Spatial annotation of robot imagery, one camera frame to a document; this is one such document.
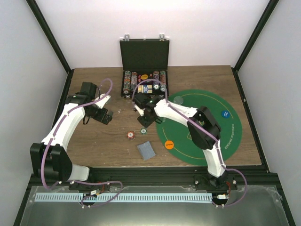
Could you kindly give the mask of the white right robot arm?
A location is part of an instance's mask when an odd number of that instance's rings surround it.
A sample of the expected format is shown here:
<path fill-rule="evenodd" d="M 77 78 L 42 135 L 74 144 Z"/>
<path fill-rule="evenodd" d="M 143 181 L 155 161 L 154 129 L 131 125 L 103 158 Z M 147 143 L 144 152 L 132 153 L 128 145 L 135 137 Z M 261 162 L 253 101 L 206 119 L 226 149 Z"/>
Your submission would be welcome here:
<path fill-rule="evenodd" d="M 207 107 L 185 107 L 164 97 L 143 93 L 133 95 L 132 101 L 140 115 L 137 120 L 146 128 L 153 122 L 160 123 L 162 117 L 186 126 L 192 142 L 204 153 L 210 186 L 219 190 L 226 184 L 228 173 L 221 154 L 222 129 Z"/>

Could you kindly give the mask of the clear dealer button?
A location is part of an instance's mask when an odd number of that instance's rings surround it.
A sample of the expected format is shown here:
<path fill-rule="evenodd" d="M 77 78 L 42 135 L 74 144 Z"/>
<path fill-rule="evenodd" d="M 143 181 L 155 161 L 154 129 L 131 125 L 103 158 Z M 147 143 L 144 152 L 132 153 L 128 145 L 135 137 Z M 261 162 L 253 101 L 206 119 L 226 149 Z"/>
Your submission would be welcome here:
<path fill-rule="evenodd" d="M 176 97 L 174 97 L 173 102 L 177 105 L 182 105 L 184 100 L 181 96 L 176 96 Z"/>

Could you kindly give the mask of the red poker chip stack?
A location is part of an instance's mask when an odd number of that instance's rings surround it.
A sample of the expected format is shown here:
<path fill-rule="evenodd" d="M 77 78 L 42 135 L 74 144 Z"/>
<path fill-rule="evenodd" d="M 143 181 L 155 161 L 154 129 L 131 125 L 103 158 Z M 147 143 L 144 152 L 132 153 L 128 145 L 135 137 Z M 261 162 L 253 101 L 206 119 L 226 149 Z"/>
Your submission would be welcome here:
<path fill-rule="evenodd" d="M 129 132 L 127 133 L 127 138 L 128 138 L 129 140 L 134 140 L 134 139 L 135 139 L 135 134 L 134 134 L 134 132 L 129 131 Z"/>

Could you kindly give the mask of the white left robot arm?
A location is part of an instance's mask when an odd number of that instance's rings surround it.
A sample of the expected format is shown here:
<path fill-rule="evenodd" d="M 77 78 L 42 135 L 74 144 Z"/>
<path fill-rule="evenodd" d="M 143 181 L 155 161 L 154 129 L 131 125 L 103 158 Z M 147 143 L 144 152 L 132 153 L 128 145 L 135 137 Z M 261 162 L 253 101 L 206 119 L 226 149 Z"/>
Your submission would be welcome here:
<path fill-rule="evenodd" d="M 80 122 L 87 124 L 94 119 L 107 125 L 112 120 L 113 113 L 104 107 L 110 98 L 109 90 L 102 94 L 96 84 L 83 82 L 79 92 L 66 98 L 63 111 L 49 134 L 40 143 L 31 145 L 33 173 L 41 178 L 47 190 L 50 189 L 48 179 L 56 184 L 79 181 L 85 190 L 95 187 L 96 178 L 89 174 L 89 167 L 72 163 L 67 147 Z"/>

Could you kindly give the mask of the blue small blind button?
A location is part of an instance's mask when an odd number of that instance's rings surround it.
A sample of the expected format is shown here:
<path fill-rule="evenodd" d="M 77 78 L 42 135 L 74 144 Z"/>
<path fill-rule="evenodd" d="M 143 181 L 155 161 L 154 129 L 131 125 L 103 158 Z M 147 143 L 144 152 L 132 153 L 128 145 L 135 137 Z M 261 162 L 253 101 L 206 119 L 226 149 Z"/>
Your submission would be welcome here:
<path fill-rule="evenodd" d="M 228 111 L 228 110 L 223 110 L 222 112 L 221 112 L 221 116 L 223 117 L 223 118 L 229 118 L 230 116 L 231 116 L 231 114 L 230 114 L 230 112 Z"/>

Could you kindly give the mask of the orange big blind button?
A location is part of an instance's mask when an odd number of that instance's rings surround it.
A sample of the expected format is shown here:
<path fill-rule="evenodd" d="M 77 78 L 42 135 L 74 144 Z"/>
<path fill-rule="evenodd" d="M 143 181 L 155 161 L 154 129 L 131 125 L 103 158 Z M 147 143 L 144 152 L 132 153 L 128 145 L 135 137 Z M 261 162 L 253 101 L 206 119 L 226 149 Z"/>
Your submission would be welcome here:
<path fill-rule="evenodd" d="M 167 141 L 165 142 L 165 148 L 168 149 L 168 150 L 173 149 L 173 148 L 174 148 L 174 143 L 173 143 L 173 141 L 167 140 Z"/>

